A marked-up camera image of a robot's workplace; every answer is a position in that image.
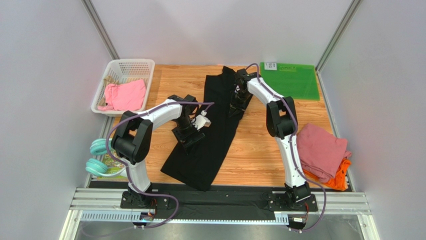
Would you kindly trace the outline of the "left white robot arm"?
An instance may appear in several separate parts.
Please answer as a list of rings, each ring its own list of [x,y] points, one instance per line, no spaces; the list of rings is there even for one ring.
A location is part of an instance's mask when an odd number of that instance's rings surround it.
[[[175,122],[173,135],[186,154],[205,137],[201,129],[211,124],[207,111],[201,110],[191,117],[199,106],[201,103],[192,95],[186,98],[171,95],[162,104],[148,110],[123,113],[116,125],[111,147],[126,166],[130,189],[144,195],[151,186],[145,159],[150,151],[152,133],[158,127]]]

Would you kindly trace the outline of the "black floral t shirt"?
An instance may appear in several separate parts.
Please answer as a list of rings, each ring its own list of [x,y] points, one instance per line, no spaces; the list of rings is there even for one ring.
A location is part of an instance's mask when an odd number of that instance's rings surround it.
[[[235,74],[235,70],[224,66],[221,74],[206,76],[203,98],[214,103],[206,115],[211,125],[200,130],[205,137],[189,152],[178,143],[162,166],[162,173],[197,190],[210,189],[245,113],[230,109],[232,94],[237,89]]]

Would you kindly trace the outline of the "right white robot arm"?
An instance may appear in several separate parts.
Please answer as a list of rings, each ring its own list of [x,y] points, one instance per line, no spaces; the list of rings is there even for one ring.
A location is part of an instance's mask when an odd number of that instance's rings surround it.
[[[251,97],[256,97],[266,107],[266,129],[279,147],[285,170],[285,200],[299,204],[311,196],[297,150],[298,130],[294,100],[274,91],[257,72],[239,69],[234,75],[236,89],[231,94],[229,117],[243,113]]]

